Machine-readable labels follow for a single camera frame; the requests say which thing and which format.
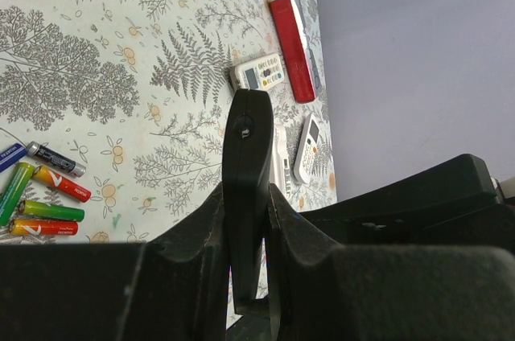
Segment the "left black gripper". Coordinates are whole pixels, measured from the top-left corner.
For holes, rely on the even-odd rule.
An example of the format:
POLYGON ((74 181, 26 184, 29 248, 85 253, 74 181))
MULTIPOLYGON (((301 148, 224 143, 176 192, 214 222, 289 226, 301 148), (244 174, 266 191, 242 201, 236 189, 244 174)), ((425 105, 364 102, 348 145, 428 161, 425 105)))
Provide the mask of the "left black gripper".
POLYGON ((267 212, 272 339, 513 339, 514 204, 483 159, 303 216, 271 186, 267 212))

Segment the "black slim remote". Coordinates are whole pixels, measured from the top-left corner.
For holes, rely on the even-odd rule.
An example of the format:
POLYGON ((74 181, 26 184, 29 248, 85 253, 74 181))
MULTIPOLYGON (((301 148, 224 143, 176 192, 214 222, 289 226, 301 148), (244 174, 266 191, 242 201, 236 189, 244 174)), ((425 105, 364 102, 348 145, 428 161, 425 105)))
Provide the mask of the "black slim remote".
POLYGON ((264 315, 256 299, 269 194, 274 116, 267 92, 238 89, 225 129, 222 188, 225 230, 239 315, 264 315))

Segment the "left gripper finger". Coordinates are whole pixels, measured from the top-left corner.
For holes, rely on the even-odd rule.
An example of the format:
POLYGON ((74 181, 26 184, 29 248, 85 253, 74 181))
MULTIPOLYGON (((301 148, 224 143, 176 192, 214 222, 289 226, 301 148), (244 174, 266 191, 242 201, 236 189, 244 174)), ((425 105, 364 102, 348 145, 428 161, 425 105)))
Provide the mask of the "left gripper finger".
POLYGON ((222 340, 223 195, 147 243, 1 247, 4 340, 222 340))

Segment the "small white remote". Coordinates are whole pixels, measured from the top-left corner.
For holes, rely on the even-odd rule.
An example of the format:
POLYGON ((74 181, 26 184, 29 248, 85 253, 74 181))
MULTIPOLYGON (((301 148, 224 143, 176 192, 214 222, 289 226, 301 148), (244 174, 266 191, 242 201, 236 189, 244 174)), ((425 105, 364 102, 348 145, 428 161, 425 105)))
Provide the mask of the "small white remote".
POLYGON ((286 128, 283 124, 275 124, 270 181, 289 199, 291 195, 290 163, 286 146, 286 128))

